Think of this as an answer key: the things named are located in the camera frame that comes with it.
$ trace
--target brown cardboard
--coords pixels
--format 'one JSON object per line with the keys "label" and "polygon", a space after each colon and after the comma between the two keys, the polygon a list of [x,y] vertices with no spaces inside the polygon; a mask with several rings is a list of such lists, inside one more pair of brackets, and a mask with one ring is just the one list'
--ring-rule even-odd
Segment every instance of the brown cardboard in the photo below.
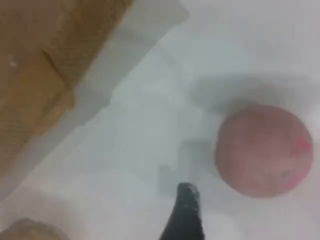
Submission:
{"label": "brown cardboard", "polygon": [[73,107],[73,87],[131,1],[0,2],[0,177]]}

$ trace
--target white floor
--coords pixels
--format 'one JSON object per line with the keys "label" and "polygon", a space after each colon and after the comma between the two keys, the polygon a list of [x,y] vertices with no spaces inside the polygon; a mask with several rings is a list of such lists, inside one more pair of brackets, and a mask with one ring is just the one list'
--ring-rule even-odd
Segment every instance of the white floor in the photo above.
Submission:
{"label": "white floor", "polygon": [[[158,239],[190,181],[208,240],[319,239],[319,11],[318,0],[137,0],[74,111],[2,184],[0,227],[29,217],[71,240]],[[224,116],[255,102],[294,112],[315,141],[308,178],[274,199],[236,193],[214,168]]]}

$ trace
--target ball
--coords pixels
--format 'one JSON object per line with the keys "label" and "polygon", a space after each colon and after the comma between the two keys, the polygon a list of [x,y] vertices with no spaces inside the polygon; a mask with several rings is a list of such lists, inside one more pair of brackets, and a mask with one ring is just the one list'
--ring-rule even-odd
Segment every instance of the ball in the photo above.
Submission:
{"label": "ball", "polygon": [[215,149],[221,178],[253,198],[284,194],[307,176],[313,141],[292,113],[275,106],[252,106],[225,119]]}

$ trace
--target black object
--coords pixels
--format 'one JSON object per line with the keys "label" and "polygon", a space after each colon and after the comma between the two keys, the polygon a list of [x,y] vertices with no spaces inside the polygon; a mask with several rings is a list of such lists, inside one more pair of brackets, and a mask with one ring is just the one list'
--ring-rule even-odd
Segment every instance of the black object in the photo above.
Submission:
{"label": "black object", "polygon": [[159,240],[204,240],[199,200],[194,185],[179,183],[174,208]]}

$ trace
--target pink ball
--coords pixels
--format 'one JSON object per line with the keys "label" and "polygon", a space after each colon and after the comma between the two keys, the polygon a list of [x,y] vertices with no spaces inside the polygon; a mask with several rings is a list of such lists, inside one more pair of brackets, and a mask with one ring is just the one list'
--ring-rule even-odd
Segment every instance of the pink ball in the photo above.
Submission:
{"label": "pink ball", "polygon": [[215,149],[221,178],[254,198],[284,194],[307,176],[313,141],[292,113],[274,106],[253,106],[226,118]]}

